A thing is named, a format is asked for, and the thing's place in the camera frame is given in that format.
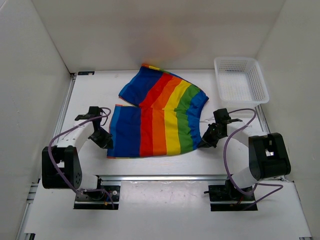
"gray wall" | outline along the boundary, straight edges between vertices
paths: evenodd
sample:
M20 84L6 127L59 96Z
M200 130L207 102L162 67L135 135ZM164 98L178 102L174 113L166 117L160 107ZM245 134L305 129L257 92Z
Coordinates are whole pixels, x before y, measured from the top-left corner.
M282 133L312 235L320 239L320 1L286 0L257 59L268 84L263 106Z
M2 5L0 56L0 239L12 240L70 75L30 0Z
M71 72L255 57L284 0L32 0Z

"purple cable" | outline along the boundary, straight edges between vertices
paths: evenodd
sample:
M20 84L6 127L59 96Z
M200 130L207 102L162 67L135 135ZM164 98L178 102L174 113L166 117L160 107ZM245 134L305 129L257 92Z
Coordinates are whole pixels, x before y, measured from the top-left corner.
M91 121L93 121L93 120L96 120L96 119L107 118L107 117L110 115L110 113L111 113L110 108L107 108L107 107L101 107L101 108L102 108L102 109L107 109L107 110L109 110L110 112L109 112L107 115L105 115L105 116L96 116L96 117L90 118L90 119L88 119L88 120L86 120L86 121L83 121L83 122L81 122L80 124L78 124L78 125L70 128L70 129L68 129L68 130L66 130L66 131L64 131L64 132L56 135L54 138L51 139L51 141L49 142L49 145L48 145L49 158L50 158L50 160L51 160L51 162L52 162L55 170L59 173L59 175L60 175L61 178L64 180L64 182L68 185L68 187L69 187L72 191L74 191L76 194L77 194L77 193L81 193L81 191L75 189L75 187L71 184L71 182L69 182L69 180L66 178L66 176L63 174L63 172L60 170L60 168L59 168L58 165L56 164L56 161L55 161L55 159L54 159L54 156L52 155L52 144L53 144L53 142L54 142L56 139L58 139L59 137L65 135L65 134L67 134L67 133L70 133L70 132L74 131L75 129L77 129L78 127L80 127L80 126L82 126L82 125L84 125L84 124L86 124L86 123L89 123L89 122L91 122ZM110 201L111 201L111 204L112 204L112 209L115 209L114 201L112 200L112 197L111 197L110 193L107 192L105 189L92 189L92 190L85 190L84 192L102 192L102 193L105 193L105 194L110 198Z
M225 141L224 144L224 148L223 148L223 162L224 162L224 167L225 167L225 171L226 174L228 175L228 178L230 179L231 183L233 184L233 186L235 187L235 189L237 189L240 193L242 193L243 195L252 195L254 193L254 191L256 190L258 184L256 183L253 187L253 189L251 191L243 191L240 187L237 186L237 184L235 183L235 181L232 179L229 167L228 167L228 163L227 163L227 147L228 147L228 143L230 142L231 138L238 132L242 131L243 129L245 129L246 127L248 127L248 125L250 123L252 123L252 121L256 118L257 113L255 110L251 109L251 108L242 108L242 109L238 109L238 110L234 110L234 111L230 111L229 114L235 113L235 112L239 112L239 111L244 111L244 110L250 110L254 112L253 117L250 119L250 121L247 122L246 125L244 125L243 127L240 127L239 129L235 130L233 133L230 134L230 136L227 138L227 140Z
M280 184L268 184L268 183L258 183L258 184L261 185L261 186L278 187L278 188L276 190L273 190L273 191L269 192L268 194L264 195L263 197L259 198L254 203L252 203L249 206L245 207L241 211L245 211L245 210L251 208L253 205L257 204L261 200L265 199L266 197L269 197L271 194L274 194L275 192L278 192L279 190L284 188L284 186L280 185Z

